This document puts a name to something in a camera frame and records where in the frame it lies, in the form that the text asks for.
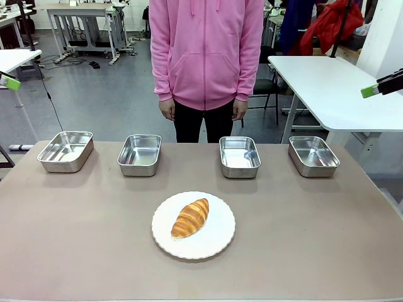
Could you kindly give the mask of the person's right hand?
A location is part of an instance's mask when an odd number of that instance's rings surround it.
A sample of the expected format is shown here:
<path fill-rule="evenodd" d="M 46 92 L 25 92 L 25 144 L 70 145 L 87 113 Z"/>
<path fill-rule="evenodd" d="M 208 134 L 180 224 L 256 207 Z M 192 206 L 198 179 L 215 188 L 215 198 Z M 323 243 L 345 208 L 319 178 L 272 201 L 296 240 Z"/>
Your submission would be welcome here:
<path fill-rule="evenodd" d="M 168 99 L 166 101 L 161 101 L 159 103 L 159 109 L 165 117 L 165 119 L 174 121 L 174 116 L 175 116 L 175 103 L 173 99 Z"/>

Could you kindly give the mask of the person's left hand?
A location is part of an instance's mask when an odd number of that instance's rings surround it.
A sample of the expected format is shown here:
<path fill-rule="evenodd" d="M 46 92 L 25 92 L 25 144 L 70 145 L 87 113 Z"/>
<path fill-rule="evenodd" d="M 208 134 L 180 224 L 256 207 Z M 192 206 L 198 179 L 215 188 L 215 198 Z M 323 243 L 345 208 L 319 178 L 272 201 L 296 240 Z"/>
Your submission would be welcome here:
<path fill-rule="evenodd" d="M 232 120 L 242 120 L 247 111 L 247 101 L 234 100 Z"/>

